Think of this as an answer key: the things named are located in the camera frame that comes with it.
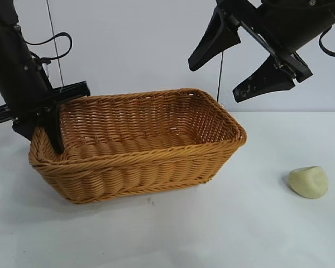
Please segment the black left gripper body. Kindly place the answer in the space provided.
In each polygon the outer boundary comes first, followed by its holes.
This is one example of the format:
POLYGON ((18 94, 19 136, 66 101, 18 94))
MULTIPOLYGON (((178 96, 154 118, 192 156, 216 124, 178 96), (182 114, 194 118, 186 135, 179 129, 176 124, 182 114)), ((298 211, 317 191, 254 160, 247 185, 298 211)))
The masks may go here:
POLYGON ((0 24, 0 123, 90 95, 86 82, 53 88, 43 66, 61 57, 39 57, 29 45, 19 25, 0 24))

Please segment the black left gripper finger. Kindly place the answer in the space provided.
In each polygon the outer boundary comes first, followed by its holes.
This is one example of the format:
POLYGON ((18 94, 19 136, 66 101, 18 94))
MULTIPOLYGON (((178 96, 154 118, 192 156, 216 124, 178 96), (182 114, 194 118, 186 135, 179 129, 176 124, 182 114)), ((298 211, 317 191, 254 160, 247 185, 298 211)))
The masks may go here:
POLYGON ((60 105, 54 103, 44 107, 39 113, 39 125, 44 128, 54 151, 61 155, 65 149, 60 127, 60 105))
POLYGON ((18 114, 13 118, 12 129, 24 138, 32 140, 39 115, 39 112, 18 114))

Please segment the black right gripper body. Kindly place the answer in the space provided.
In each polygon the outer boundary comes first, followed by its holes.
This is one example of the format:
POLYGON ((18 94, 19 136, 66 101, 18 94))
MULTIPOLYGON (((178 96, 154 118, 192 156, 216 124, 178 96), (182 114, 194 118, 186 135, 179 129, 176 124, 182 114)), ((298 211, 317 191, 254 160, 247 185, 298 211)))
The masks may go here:
POLYGON ((312 76, 297 50, 335 24, 335 1, 217 1, 274 59, 275 69, 302 82, 312 76))

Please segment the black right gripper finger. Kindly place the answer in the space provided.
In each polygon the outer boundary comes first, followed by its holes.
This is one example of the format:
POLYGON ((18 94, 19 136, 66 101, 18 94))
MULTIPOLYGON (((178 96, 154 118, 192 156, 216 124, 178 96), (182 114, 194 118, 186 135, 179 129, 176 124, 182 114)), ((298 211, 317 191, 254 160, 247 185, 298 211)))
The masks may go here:
POLYGON ((216 7, 202 39, 188 59, 189 69, 196 71, 219 53, 240 44, 239 26, 230 12, 216 7))
POLYGON ((259 95, 292 89, 292 78, 275 65, 275 59, 269 56, 253 74, 234 88, 235 101, 239 103, 259 95))

